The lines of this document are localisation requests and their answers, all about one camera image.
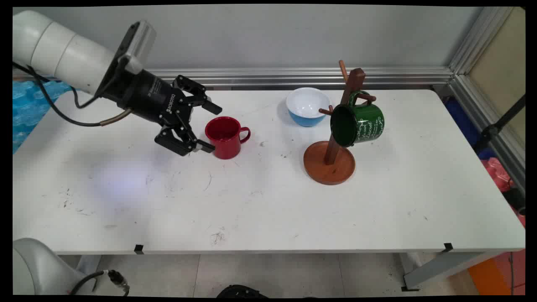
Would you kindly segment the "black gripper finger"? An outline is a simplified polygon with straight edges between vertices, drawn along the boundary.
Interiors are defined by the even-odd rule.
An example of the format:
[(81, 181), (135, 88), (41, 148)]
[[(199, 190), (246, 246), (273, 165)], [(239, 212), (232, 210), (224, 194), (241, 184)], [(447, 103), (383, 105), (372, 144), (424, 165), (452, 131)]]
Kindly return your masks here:
[(215, 146), (200, 140), (194, 134), (188, 118), (180, 113), (162, 113), (159, 115), (161, 129), (155, 136), (155, 143), (180, 156), (191, 152), (204, 151), (213, 153)]
[(180, 91), (175, 97), (175, 102), (181, 107), (202, 107), (203, 109), (219, 115), (222, 112), (222, 107), (219, 107), (206, 94), (206, 88), (202, 84), (185, 77), (178, 75), (172, 82), (172, 87), (176, 91)]

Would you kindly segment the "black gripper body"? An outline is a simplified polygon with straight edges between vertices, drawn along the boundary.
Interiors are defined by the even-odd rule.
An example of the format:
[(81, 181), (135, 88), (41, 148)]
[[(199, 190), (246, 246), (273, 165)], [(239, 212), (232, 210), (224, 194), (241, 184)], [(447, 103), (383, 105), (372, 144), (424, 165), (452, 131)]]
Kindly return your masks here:
[(134, 75), (128, 71), (109, 74), (102, 84), (102, 96), (117, 103), (121, 109), (131, 109), (132, 114), (160, 126), (182, 126), (190, 122), (192, 106), (192, 81), (182, 75), (172, 84), (142, 70)]

